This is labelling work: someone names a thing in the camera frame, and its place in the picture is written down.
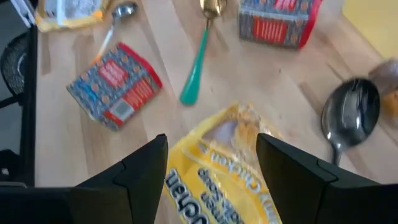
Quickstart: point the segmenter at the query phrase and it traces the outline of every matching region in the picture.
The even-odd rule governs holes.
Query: wooden countertop
[[[237,0],[209,33],[198,102],[178,96],[205,27],[194,0],[137,0],[139,11],[118,26],[122,41],[147,59],[164,89],[114,133],[89,119],[65,86],[88,67],[111,23],[39,35],[35,181],[74,186],[165,133],[173,146],[206,117],[234,101],[253,103],[284,140],[321,159],[332,150],[320,129],[328,95],[342,80],[363,76],[382,58],[342,18],[315,30],[301,51],[238,39]],[[380,183],[398,182],[398,129],[382,119],[371,137],[343,154],[341,167]]]

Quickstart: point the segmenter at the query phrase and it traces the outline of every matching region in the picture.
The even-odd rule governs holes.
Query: yellow object
[[[343,14],[385,58],[398,55],[398,1],[346,0]]]
[[[164,192],[183,223],[282,223],[256,159],[256,136],[280,137],[250,106],[204,120],[171,150]]]
[[[57,21],[56,2],[57,0],[39,0],[35,12],[37,27],[41,32],[48,32],[62,28],[78,28],[102,22],[109,0],[63,0],[65,18],[62,24]]]

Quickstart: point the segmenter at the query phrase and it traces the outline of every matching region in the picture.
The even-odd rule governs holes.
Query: metal spoon
[[[106,34],[106,37],[104,39],[104,42],[101,45],[101,48],[99,49],[96,57],[94,58],[92,64],[94,64],[95,62],[97,62],[102,55],[104,54],[104,51],[106,49],[106,46],[108,45],[109,41],[112,38],[113,35],[113,30],[116,26],[116,23],[119,22],[122,18],[126,18],[129,17],[131,15],[133,15],[136,11],[137,11],[138,5],[135,2],[124,2],[119,4],[118,6],[116,6],[113,9],[112,12],[112,17],[113,17],[113,21],[112,21],[112,26],[111,28],[109,28],[108,33]]]
[[[367,79],[349,80],[331,94],[323,108],[322,130],[333,147],[334,165],[340,163],[342,152],[370,136],[379,113],[379,92]]]
[[[205,56],[208,29],[214,18],[221,15],[226,6],[226,0],[200,0],[200,7],[203,15],[207,18],[206,29],[201,38],[199,51],[193,63],[191,74],[189,75],[184,89],[180,95],[180,101],[185,105],[193,105],[198,99],[201,68]]]

